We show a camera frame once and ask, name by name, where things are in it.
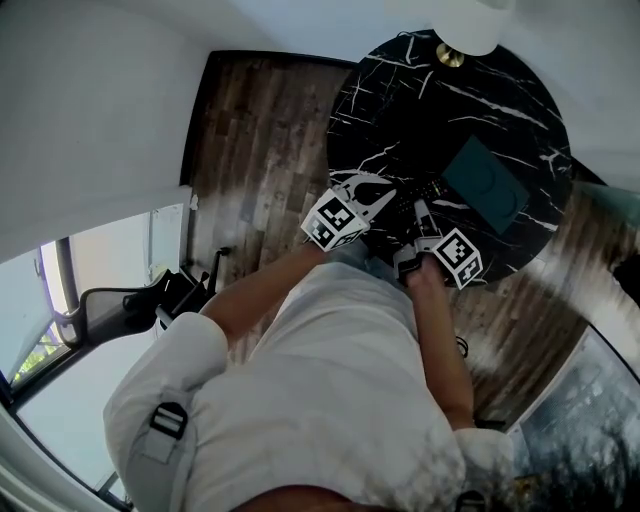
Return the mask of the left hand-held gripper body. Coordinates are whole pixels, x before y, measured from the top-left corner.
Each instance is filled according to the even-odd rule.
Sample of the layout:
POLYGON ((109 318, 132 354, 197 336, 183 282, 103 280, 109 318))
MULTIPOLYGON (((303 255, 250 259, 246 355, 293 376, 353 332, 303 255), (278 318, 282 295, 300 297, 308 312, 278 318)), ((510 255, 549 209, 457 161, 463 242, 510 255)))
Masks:
POLYGON ((324 192, 301 224, 302 231, 323 251, 350 244, 369 228, 369 223, 333 189, 324 192))

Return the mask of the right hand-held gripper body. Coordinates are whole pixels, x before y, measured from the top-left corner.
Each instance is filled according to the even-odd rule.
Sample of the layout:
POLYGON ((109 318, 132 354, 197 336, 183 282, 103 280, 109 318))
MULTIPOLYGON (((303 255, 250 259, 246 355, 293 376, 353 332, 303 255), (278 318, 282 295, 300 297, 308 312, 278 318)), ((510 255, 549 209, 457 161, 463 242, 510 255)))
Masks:
POLYGON ((421 267, 425 255, 434 256, 462 290, 483 271, 479 250, 463 233, 454 228, 445 236, 418 237, 393 256, 395 278, 403 285, 406 276, 421 267))

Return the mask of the black remote control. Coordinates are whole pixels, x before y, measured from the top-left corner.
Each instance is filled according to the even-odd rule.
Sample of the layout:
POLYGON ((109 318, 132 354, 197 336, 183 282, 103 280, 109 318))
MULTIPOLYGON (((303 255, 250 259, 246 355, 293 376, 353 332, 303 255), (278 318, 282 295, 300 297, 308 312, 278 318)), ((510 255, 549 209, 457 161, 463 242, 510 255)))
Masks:
POLYGON ((441 179, 433 179, 419 184, 410 184, 398 190, 394 198, 395 211, 403 214, 413 208, 417 201, 424 201, 426 204, 439 199, 447 190, 446 182, 441 179))

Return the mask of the dark teal box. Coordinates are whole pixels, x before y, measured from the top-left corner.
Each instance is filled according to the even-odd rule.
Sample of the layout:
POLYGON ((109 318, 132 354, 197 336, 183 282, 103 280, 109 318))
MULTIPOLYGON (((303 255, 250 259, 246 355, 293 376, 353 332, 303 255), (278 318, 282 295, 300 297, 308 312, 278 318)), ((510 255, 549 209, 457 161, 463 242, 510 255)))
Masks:
POLYGON ((499 235, 529 200, 525 187, 475 136, 462 146, 442 178, 499 235))

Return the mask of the person's right forearm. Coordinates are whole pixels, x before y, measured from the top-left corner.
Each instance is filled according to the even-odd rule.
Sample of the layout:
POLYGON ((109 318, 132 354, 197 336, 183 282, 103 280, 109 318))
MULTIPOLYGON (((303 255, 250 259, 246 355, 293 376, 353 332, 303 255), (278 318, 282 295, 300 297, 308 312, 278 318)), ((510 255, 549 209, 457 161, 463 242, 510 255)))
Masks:
POLYGON ((458 348, 444 279, 427 255, 406 278, 412 301, 426 385, 451 428, 475 426, 471 374, 458 348))

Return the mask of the person's left forearm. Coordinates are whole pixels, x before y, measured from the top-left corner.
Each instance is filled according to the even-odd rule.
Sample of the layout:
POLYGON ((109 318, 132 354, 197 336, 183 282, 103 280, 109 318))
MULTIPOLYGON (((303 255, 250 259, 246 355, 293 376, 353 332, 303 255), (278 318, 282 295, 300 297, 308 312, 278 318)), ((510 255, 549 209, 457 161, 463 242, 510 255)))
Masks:
POLYGON ((217 293, 200 314, 214 321, 232 346, 327 257, 315 244, 305 243, 217 293))

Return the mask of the glass partition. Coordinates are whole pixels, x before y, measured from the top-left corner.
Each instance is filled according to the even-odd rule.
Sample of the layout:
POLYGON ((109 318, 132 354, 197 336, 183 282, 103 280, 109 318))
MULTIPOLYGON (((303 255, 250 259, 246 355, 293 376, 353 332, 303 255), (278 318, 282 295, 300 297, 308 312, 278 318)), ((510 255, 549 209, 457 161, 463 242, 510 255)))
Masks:
POLYGON ((575 185, 627 224, 640 229, 640 193, 586 181, 576 181, 575 185))

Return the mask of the person's white shirt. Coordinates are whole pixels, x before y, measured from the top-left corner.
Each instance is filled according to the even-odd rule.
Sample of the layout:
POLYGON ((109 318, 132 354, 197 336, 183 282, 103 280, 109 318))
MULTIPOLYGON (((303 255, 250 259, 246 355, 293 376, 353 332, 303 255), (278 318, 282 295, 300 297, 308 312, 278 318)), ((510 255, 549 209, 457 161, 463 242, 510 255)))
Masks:
POLYGON ((139 512, 231 512, 291 486, 365 505, 453 505, 513 474, 510 438, 454 431, 429 391, 409 298, 342 263, 289 294, 249 360, 221 328, 174 320, 105 407, 139 512))

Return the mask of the white shade brass table lamp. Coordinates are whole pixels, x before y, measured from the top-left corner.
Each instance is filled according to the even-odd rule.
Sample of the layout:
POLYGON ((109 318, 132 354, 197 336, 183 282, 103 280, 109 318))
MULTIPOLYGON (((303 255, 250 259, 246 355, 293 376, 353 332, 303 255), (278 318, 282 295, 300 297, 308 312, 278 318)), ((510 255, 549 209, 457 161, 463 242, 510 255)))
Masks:
POLYGON ((492 53, 514 9, 516 0, 434 0, 433 30, 441 43, 438 60, 458 68, 467 55, 492 53))

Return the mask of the grey rug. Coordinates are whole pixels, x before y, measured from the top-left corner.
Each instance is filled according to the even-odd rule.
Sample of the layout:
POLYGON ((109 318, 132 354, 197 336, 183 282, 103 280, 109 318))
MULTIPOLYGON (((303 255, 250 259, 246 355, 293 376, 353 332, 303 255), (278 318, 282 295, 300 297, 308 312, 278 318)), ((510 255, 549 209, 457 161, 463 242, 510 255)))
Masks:
POLYGON ((526 512, 640 512, 640 377, 594 328, 509 435, 526 512))

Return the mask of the black mesh office chair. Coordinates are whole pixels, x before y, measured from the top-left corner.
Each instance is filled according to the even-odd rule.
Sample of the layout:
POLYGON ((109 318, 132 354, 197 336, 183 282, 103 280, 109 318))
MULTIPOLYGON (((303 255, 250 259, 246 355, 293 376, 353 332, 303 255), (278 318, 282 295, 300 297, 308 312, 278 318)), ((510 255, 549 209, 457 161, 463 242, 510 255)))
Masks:
POLYGON ((167 328, 181 314, 199 311, 215 295, 215 287, 207 272, 195 278, 185 269, 167 270, 141 288, 89 289, 78 307, 58 313, 55 323, 66 346, 94 348, 145 333, 155 325, 167 328))

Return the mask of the window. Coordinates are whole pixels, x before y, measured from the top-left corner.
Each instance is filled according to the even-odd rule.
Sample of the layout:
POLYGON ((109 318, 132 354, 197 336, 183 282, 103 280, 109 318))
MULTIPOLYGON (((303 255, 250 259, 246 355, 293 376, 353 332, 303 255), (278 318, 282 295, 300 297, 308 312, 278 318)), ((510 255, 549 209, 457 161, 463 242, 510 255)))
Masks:
POLYGON ((63 316, 79 298, 67 238, 0 263, 0 398, 37 384, 70 352, 63 316))

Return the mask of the white wall panel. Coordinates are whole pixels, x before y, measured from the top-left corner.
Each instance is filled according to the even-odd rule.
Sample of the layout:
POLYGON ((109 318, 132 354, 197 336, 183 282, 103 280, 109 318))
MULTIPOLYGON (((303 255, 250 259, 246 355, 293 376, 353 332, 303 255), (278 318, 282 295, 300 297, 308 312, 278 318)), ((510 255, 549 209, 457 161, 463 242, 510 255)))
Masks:
POLYGON ((165 271, 176 273, 181 263, 183 204, 149 213, 147 276, 151 283, 165 271))

